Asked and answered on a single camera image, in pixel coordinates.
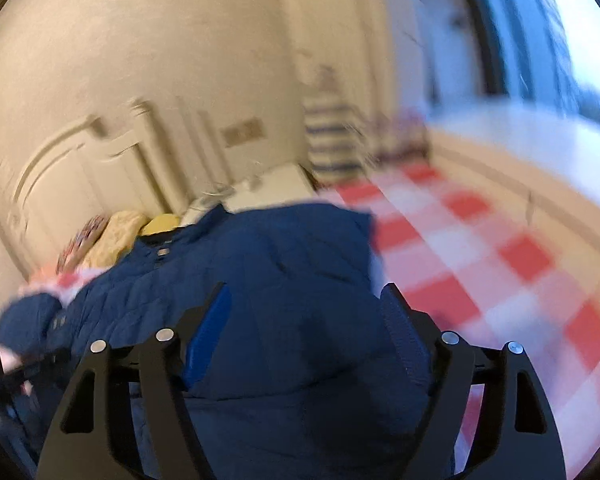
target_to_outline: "metal screw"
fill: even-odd
[[[525,348],[520,343],[516,343],[515,341],[509,343],[507,348],[509,348],[509,351],[513,354],[522,354],[522,352],[525,351]]]
[[[107,342],[103,341],[102,339],[98,339],[97,341],[94,341],[93,343],[91,343],[91,352],[93,352],[94,354],[99,354],[106,347],[107,347]]]
[[[460,342],[460,336],[455,332],[445,332],[442,335],[442,341],[448,345],[457,345]]]
[[[162,330],[158,330],[155,338],[163,343],[165,341],[171,341],[171,339],[173,339],[173,330],[171,330],[171,328],[163,328]]]

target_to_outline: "red and white checkered floor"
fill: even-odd
[[[600,446],[600,308],[552,254],[477,193],[423,164],[320,193],[376,218],[387,282],[442,330],[473,345],[521,342],[545,388],[569,478]],[[466,462],[480,409],[474,386],[456,445]]]

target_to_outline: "beige cushion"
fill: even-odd
[[[120,211],[111,216],[100,240],[82,261],[83,267],[111,267],[128,253],[138,237],[138,231],[149,221],[138,211]]]

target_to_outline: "blue jacket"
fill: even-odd
[[[0,342],[76,356],[97,339],[136,344],[225,282],[230,317],[186,394],[217,478],[390,478],[427,406],[429,363],[414,338],[396,345],[408,320],[371,293],[370,229],[369,216],[330,205],[219,206],[167,243],[140,238],[67,309],[44,294],[15,303]],[[134,423],[145,472],[159,477],[139,402]]]

